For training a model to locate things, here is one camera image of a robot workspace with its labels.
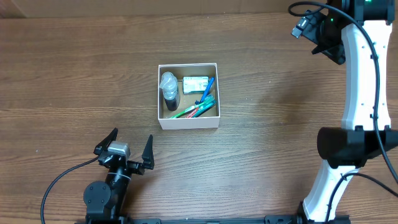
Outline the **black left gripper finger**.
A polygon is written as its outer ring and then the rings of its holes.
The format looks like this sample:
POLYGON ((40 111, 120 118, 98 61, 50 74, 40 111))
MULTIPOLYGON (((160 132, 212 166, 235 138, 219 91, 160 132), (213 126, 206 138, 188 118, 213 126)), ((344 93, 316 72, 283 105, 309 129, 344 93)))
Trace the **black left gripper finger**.
POLYGON ((95 155, 100 155, 103 151, 107 151, 109 145, 116 140, 117 135, 118 128, 114 128, 107 137, 105 137, 99 144, 96 145, 93 153, 95 155))
POLYGON ((154 153, 153 153, 153 135, 149 135, 146 146, 142 153, 142 166, 145 169, 153 170, 155 166, 154 153))

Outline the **green white toothbrush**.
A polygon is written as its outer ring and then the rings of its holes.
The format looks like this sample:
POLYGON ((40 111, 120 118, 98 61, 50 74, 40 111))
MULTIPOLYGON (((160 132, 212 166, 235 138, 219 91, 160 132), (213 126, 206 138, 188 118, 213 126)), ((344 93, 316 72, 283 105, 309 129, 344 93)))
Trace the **green white toothbrush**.
POLYGON ((209 102, 211 102, 211 101, 216 101, 216 100, 215 100, 215 98, 214 98, 212 95, 209 95, 209 96, 206 97, 206 99, 204 100, 203 103, 200 103, 199 105, 190 106, 190 107, 186 108, 185 110, 183 110, 182 112, 180 112, 180 113, 178 113, 178 114, 175 114, 175 115, 171 116, 171 118, 172 118, 172 119, 174 119, 174 118, 181 118, 183 115, 188 115, 188 114, 190 114, 194 109, 197 109, 199 106, 202 106, 202 105, 204 105, 205 103, 209 103, 209 102))

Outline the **Colgate toothpaste tube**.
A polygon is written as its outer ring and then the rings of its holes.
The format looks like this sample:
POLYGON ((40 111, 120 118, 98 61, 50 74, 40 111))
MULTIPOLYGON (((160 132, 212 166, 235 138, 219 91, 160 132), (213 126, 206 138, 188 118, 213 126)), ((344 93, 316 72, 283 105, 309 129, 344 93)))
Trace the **Colgate toothpaste tube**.
POLYGON ((197 118, 197 117, 201 116, 204 112, 206 112, 209 109, 211 109, 212 107, 214 107, 215 104, 216 104, 216 101, 211 101, 209 103, 205 103, 204 105, 199 106, 197 109, 194 109, 190 114, 188 114, 186 116, 186 118, 197 118))

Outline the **dark bottle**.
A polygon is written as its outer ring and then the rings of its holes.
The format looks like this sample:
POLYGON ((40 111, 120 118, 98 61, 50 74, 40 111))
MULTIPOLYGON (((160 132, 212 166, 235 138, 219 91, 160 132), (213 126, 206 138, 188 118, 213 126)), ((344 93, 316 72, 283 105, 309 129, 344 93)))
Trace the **dark bottle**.
POLYGON ((172 72, 162 74, 159 88, 162 90, 167 109, 175 111, 180 103, 180 93, 178 90, 178 80, 172 72))

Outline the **green soap bar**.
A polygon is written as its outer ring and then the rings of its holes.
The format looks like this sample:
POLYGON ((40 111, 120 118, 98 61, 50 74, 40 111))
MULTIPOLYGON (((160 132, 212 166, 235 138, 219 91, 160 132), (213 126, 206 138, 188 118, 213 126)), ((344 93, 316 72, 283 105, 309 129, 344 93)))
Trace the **green soap bar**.
POLYGON ((208 77, 183 77, 183 93, 191 94, 204 92, 208 86, 208 83, 208 77))

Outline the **blue disposable razor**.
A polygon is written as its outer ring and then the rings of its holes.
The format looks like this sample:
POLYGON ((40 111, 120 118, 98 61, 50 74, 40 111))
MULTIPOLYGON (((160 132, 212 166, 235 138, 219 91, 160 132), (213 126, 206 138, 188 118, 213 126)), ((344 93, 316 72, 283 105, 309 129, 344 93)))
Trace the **blue disposable razor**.
POLYGON ((196 102, 195 102, 196 105, 199 105, 200 103, 203 103, 203 102, 204 102, 204 100, 206 99, 206 97, 207 97, 208 94, 210 93, 210 90, 211 90, 211 88, 212 88, 212 85, 213 85, 213 83, 214 83, 214 80, 215 80, 214 77, 210 78, 210 80, 209 80, 209 82, 208 82, 208 85, 207 85, 205 91, 203 92, 200 101, 196 101, 196 102))

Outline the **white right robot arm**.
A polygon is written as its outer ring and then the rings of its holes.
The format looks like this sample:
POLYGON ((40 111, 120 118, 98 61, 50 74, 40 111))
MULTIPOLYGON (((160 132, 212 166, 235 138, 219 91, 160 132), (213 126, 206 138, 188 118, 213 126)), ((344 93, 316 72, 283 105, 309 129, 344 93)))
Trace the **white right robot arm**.
POLYGON ((338 128, 317 135, 322 159, 310 193, 293 223, 349 223, 335 214, 350 180, 370 159, 397 146, 386 97, 387 47, 395 19, 394 1, 311 2, 292 31, 346 67, 345 109, 338 128))

